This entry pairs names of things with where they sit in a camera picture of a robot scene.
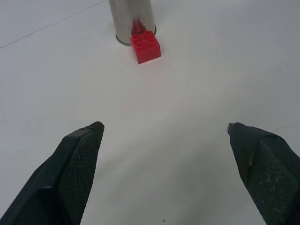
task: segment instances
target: metal cylinder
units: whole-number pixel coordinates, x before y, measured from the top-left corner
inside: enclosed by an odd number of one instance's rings
[[[116,37],[124,45],[130,45],[134,34],[151,30],[156,33],[150,0],[109,0]]]

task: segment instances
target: white floor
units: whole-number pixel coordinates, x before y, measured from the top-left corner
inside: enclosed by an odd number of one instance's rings
[[[142,65],[100,2],[0,2],[0,216],[99,120],[83,225],[263,225],[225,130],[276,130],[300,154],[300,1],[153,0],[163,55]]]

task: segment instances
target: lego stud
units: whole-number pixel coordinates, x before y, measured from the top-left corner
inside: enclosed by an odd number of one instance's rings
[[[150,44],[150,45],[155,45],[155,40],[154,40],[154,39],[150,39],[150,40],[149,40],[149,44]]]
[[[146,32],[144,33],[144,35],[145,35],[146,37],[150,37],[150,36],[152,35],[152,32],[151,32],[150,30],[148,30],[148,31],[146,31]]]
[[[143,48],[143,44],[142,44],[142,43],[138,43],[138,44],[136,45],[136,47],[137,47],[138,49],[141,49],[141,48]]]
[[[137,41],[139,41],[139,36],[138,35],[133,35],[132,36],[132,40],[136,43]]]

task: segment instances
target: red lego brick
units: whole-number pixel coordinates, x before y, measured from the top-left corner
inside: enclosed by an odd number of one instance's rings
[[[136,34],[130,38],[132,49],[139,64],[159,58],[160,45],[152,31]]]

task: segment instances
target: thin black line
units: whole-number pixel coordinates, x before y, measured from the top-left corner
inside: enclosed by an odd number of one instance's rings
[[[278,130],[280,130],[280,129],[283,129],[283,128],[298,128],[298,126],[279,127],[279,128],[277,128],[277,129],[273,130],[272,133],[274,133],[275,131],[278,131]]]
[[[43,28],[41,28],[41,29],[39,29],[39,30],[37,30],[37,31],[35,31],[35,32],[32,32],[31,34],[28,34],[28,35],[26,35],[26,36],[24,36],[24,37],[22,37],[22,38],[20,38],[20,39],[17,39],[16,41],[10,42],[10,43],[8,43],[7,45],[4,45],[4,46],[0,47],[0,49],[1,49],[1,48],[4,48],[4,47],[6,47],[6,46],[9,46],[9,45],[11,45],[11,44],[13,44],[13,43],[15,43],[15,42],[17,42],[17,41],[20,41],[20,40],[22,40],[22,39],[24,39],[24,38],[26,38],[26,37],[28,37],[28,36],[34,34],[34,33],[37,33],[37,32],[39,32],[39,31],[41,31],[41,30],[44,30],[44,29],[49,28],[49,27],[52,27],[53,25],[56,25],[56,24],[60,23],[61,21],[66,20],[66,19],[68,19],[68,18],[70,18],[70,17],[72,17],[72,16],[74,16],[74,15],[76,15],[76,14],[79,14],[79,13],[81,13],[81,12],[83,12],[83,11],[89,9],[89,8],[92,8],[92,7],[96,6],[96,5],[99,5],[99,4],[102,3],[102,2],[105,2],[105,0],[103,0],[103,1],[101,1],[101,2],[98,2],[98,3],[96,3],[96,4],[92,5],[92,6],[89,6],[89,7],[85,8],[85,9],[83,9],[83,10],[77,12],[77,13],[74,13],[74,14],[72,14],[72,15],[66,17],[66,18],[63,18],[63,19],[61,19],[61,20],[59,20],[59,21],[57,21],[57,22],[54,22],[54,23],[52,23],[52,24],[50,24],[50,25],[48,25],[48,26],[45,26],[45,27],[43,27]]]

